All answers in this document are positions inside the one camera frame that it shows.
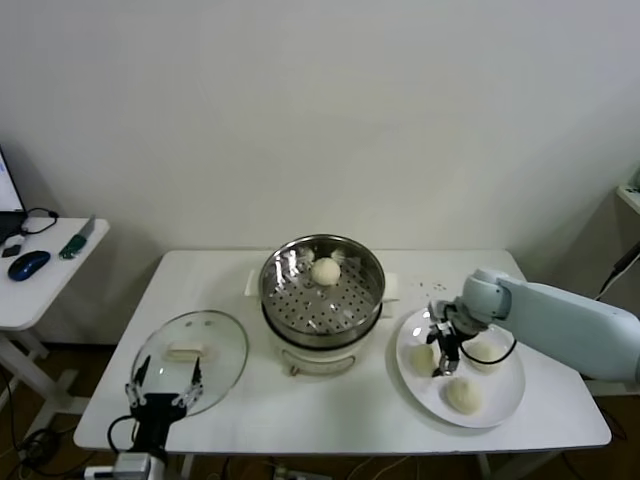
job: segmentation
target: white table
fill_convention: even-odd
[[[640,213],[640,192],[631,185],[620,185],[616,192],[636,213]]]
[[[10,388],[14,388],[18,380],[22,380],[46,400],[27,435],[48,425],[56,413],[82,414],[88,402],[88,399],[74,398],[67,393],[67,389],[77,375],[76,371],[67,370],[58,381],[54,381],[33,363],[35,356],[45,357],[48,352],[38,339],[27,331],[40,320],[109,230],[106,220],[96,220],[95,230],[81,254],[73,260],[58,259],[58,252],[74,234],[78,233],[87,220],[86,218],[59,218],[58,223],[49,230],[27,236],[20,254],[33,250],[45,250],[51,253],[51,260],[25,281],[15,282],[6,274],[17,257],[0,258],[0,305],[2,306],[0,331],[10,332],[11,336],[31,350],[29,355],[24,355],[3,333],[0,333],[0,363],[16,376],[12,379]],[[50,222],[50,218],[30,218],[25,227],[27,230],[39,230]],[[0,398],[0,408],[6,401],[6,397],[7,394],[4,392]]]
[[[523,402],[513,417],[493,429],[444,423],[414,400],[402,383],[393,360],[393,337],[402,320],[429,298],[459,294],[464,279],[477,267],[522,278],[507,252],[375,252],[385,271],[398,275],[395,316],[379,321],[363,361],[332,378],[286,375],[271,350],[258,299],[243,296],[249,272],[259,268],[268,253],[166,254],[91,398],[75,442],[90,449],[108,448],[109,424],[129,412],[124,385],[136,352],[164,322],[198,309],[223,310],[236,317],[249,336],[249,359],[237,385],[220,404],[172,426],[168,452],[494,453],[559,451],[610,441],[609,428],[580,375],[525,345],[517,347],[527,381]],[[116,445],[130,446],[130,428],[124,424],[114,429]],[[515,467],[522,473],[522,465],[516,462]]]

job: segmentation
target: glass lid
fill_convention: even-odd
[[[131,379],[150,358],[140,393],[181,394],[199,359],[203,393],[187,412],[195,415],[225,397],[242,375],[248,353],[247,334],[231,315],[216,310],[185,313],[147,339],[133,362]]]

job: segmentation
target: utility knife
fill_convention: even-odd
[[[71,260],[72,258],[75,258],[87,244],[87,239],[93,233],[95,223],[96,216],[91,215],[91,218],[87,220],[87,223],[84,224],[80,231],[71,237],[71,240],[69,240],[62,250],[60,250],[58,257],[62,260]]]

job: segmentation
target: blue computer mouse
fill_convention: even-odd
[[[25,253],[13,261],[7,273],[11,280],[21,282],[40,270],[50,259],[51,254],[43,250]]]

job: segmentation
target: laptop screen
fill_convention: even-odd
[[[20,196],[0,150],[0,212],[22,211],[24,211],[24,208],[20,201]]]

